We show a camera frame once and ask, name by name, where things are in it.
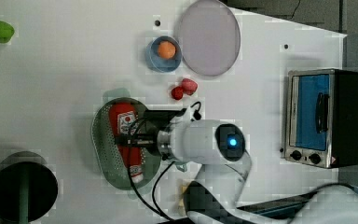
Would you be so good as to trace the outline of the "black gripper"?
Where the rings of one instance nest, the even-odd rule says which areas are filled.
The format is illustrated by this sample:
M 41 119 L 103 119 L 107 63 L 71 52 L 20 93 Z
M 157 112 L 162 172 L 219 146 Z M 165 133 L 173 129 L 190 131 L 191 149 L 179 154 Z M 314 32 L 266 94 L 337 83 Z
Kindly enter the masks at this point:
M 144 147 L 150 154 L 160 156 L 158 134 L 167 132 L 174 118 L 184 115 L 184 110 L 149 110 L 136 119 L 130 126 L 128 136 L 119 137 L 119 143 L 123 146 Z

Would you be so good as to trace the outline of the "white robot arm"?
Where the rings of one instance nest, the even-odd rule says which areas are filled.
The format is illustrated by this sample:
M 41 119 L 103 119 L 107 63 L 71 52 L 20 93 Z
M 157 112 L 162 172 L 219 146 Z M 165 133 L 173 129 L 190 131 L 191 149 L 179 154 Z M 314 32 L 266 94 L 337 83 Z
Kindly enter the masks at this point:
M 195 224 L 358 224 L 358 188 L 326 184 L 292 218 L 277 219 L 240 210 L 252 160 L 242 131 L 221 120 L 202 119 L 199 110 L 146 110 L 141 117 L 129 103 L 114 105 L 109 123 L 130 180 L 141 180 L 140 149 L 173 164 L 195 162 L 200 169 L 186 188 L 186 216 Z

